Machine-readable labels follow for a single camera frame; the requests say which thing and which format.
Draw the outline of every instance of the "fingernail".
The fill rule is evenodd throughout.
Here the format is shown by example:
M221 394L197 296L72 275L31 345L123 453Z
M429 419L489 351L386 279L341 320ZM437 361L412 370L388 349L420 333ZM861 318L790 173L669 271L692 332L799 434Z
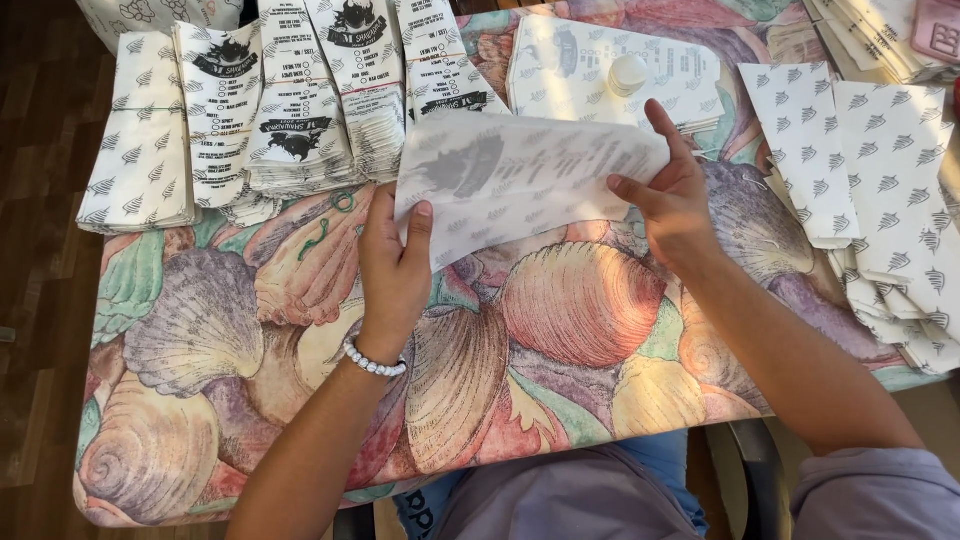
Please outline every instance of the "fingernail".
M414 211L424 217L430 217L433 215L433 205L429 201L420 201Z

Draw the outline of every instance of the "lavender shirt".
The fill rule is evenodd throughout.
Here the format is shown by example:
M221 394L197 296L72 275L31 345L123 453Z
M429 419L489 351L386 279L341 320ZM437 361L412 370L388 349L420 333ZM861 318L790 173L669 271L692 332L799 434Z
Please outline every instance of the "lavender shirt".
M960 538L960 484L922 450L850 449L800 467L795 540ZM614 445L470 471L437 540L694 540L669 489Z

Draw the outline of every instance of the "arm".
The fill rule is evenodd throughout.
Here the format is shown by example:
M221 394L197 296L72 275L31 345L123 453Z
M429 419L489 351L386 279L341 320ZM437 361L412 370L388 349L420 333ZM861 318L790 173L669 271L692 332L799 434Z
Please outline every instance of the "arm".
M649 186L610 177L637 205L654 257L689 289L783 423L816 455L847 448L924 447L883 386L728 258L713 232L703 171L656 101L647 117L671 161Z
M431 283L433 209L415 207L404 249L394 224L395 194L394 184L376 190L360 236L366 313L355 344L384 365L396 365ZM333 522L387 380L342 358L253 471L227 539L320 538Z

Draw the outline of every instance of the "wooden floor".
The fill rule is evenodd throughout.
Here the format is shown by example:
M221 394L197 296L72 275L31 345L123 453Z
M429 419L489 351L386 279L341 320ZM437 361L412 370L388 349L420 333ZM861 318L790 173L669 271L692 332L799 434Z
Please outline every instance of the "wooden floor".
M462 0L456 11L496 8ZM103 135L114 59L71 0L11 0L0 13L0 327L16 330L14 343L0 343L0 538L223 538L225 524L99 529L73 503L103 245L73 218ZM691 487L716 509L705 444L691 438L691 462L701 464Z

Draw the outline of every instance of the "sleeve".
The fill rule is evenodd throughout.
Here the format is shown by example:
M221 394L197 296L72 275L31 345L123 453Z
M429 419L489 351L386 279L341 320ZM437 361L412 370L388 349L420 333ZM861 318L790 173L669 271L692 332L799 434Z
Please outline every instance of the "sleeve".
M955 539L960 484L924 450L848 449L801 464L790 510L794 540Z

